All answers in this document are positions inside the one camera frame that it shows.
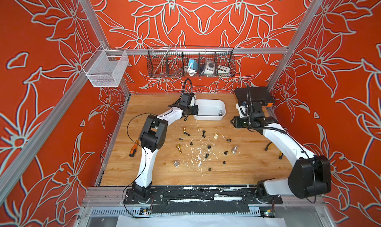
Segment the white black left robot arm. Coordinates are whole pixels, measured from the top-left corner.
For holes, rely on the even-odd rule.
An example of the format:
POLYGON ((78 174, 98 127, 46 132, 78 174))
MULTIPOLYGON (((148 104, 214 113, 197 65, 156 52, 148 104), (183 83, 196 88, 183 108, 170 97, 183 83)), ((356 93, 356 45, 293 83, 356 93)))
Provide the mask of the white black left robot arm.
POLYGON ((163 147, 168 127, 174 122, 187 120, 190 115, 198 114, 198 105, 193 92, 191 79, 183 83, 180 97, 163 114, 146 113, 147 118, 142 127, 139 143, 134 142, 142 149, 139 172, 136 179, 130 184, 134 197, 145 203, 150 199, 152 187, 152 173, 158 151, 163 147))

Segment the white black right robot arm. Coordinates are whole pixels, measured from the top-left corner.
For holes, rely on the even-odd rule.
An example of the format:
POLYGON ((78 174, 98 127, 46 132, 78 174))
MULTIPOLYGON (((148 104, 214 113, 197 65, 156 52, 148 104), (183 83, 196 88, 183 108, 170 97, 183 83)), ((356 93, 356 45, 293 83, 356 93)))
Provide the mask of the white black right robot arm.
POLYGON ((261 203, 268 203, 278 195, 293 195, 299 199, 316 198, 331 192, 330 161, 317 155, 294 139, 272 116, 265 116, 264 107, 270 107, 274 99, 265 87, 238 88, 238 116, 231 124, 238 129, 257 132, 274 144, 292 165, 286 178, 266 179, 258 182, 255 196, 261 203))

